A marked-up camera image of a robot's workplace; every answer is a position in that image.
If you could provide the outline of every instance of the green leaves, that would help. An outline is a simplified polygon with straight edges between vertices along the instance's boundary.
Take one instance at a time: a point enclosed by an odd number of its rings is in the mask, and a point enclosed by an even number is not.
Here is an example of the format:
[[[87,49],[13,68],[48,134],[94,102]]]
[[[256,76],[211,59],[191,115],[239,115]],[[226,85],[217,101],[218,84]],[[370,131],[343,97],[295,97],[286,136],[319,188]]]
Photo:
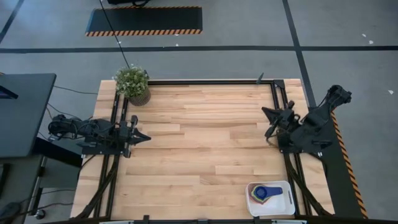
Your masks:
[[[148,88],[149,76],[141,67],[120,69],[114,77],[116,91],[125,97],[140,96]]]

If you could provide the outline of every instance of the wooden tabletop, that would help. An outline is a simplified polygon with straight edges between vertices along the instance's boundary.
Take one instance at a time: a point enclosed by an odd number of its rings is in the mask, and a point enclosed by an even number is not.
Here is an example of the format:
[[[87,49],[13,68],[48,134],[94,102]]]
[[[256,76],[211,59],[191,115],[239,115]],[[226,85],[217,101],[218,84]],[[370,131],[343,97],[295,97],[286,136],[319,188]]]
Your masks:
[[[303,117],[308,109],[300,80],[287,79],[285,85]],[[115,86],[101,82],[95,118],[110,119]],[[283,155],[264,139],[269,122],[261,107],[274,107],[269,85],[157,85],[150,91],[148,104],[128,106],[126,119],[137,115],[137,127],[152,140],[120,160],[113,220],[252,218],[247,184],[287,180]],[[306,154],[301,158],[307,187],[333,213],[321,162]],[[81,171],[72,217],[96,192],[102,160],[96,156]],[[304,214],[299,190],[297,196]]]

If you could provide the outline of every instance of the plastic container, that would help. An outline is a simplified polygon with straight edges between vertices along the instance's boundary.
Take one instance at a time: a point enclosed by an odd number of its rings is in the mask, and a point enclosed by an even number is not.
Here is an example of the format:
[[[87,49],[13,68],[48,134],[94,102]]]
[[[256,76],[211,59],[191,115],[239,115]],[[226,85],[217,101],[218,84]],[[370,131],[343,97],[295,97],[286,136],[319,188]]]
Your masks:
[[[249,188],[252,184],[262,184],[266,187],[282,187],[283,193],[272,196],[263,205],[250,199]],[[246,187],[246,203],[250,214],[254,217],[261,215],[293,215],[295,211],[292,189],[284,180],[272,182],[252,182]]]

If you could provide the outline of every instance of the floor mat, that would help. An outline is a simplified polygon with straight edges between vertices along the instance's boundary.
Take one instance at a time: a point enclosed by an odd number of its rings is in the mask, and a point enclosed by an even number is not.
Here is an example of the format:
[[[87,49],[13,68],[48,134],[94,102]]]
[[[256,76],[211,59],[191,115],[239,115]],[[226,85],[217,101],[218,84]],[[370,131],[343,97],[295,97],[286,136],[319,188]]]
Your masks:
[[[91,14],[86,36],[115,35],[173,35],[201,34],[202,11],[200,6],[180,7],[114,7],[105,9],[112,25],[109,26],[102,9]]]

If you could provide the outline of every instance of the black table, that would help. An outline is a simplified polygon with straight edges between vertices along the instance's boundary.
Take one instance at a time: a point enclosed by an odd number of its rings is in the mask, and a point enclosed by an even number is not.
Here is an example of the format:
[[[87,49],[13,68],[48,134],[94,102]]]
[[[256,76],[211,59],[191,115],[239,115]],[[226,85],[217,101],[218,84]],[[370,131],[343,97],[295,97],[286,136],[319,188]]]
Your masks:
[[[81,156],[37,138],[55,74],[0,75],[0,85],[18,95],[17,99],[0,99],[0,164],[9,164],[0,195],[0,207],[38,195],[29,209],[36,209],[42,189],[40,174],[45,157],[80,167]],[[30,200],[22,203],[26,212]],[[20,216],[14,223],[23,223]]]

